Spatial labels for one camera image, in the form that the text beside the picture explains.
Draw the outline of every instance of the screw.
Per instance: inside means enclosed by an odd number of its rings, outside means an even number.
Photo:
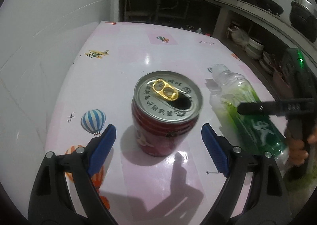
[[[241,152],[242,152],[242,149],[241,149],[239,146],[235,146],[235,147],[233,147],[233,151],[234,151],[235,153],[241,153]]]
[[[265,152],[264,155],[267,158],[271,158],[272,157],[272,154],[270,152]]]
[[[77,153],[83,153],[84,151],[85,151],[85,148],[81,146],[76,149]]]
[[[46,158],[51,158],[53,156],[53,154],[54,154],[53,152],[47,152],[45,157]]]

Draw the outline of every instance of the red aluminum can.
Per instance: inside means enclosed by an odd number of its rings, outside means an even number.
[[[178,91],[177,100],[169,101],[153,90],[158,79]],[[196,124],[201,108],[201,91],[189,78],[170,71],[143,76],[135,86],[132,100],[138,145],[152,156],[171,154]]]

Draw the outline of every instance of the can lid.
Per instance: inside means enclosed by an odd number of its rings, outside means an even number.
[[[176,100],[170,101],[152,89],[158,79],[178,91]],[[184,75],[171,71],[155,71],[143,76],[134,88],[134,100],[145,114],[164,123],[186,122],[195,118],[202,108],[198,86]]]

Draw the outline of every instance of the can opening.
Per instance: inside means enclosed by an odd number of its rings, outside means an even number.
[[[187,110],[191,107],[191,100],[181,92],[179,92],[179,96],[175,101],[166,101],[166,102],[170,106],[180,110]]]

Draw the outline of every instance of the gold pull tab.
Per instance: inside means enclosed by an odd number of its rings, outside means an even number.
[[[177,89],[163,79],[156,80],[152,85],[152,89],[168,101],[175,101],[179,96]]]

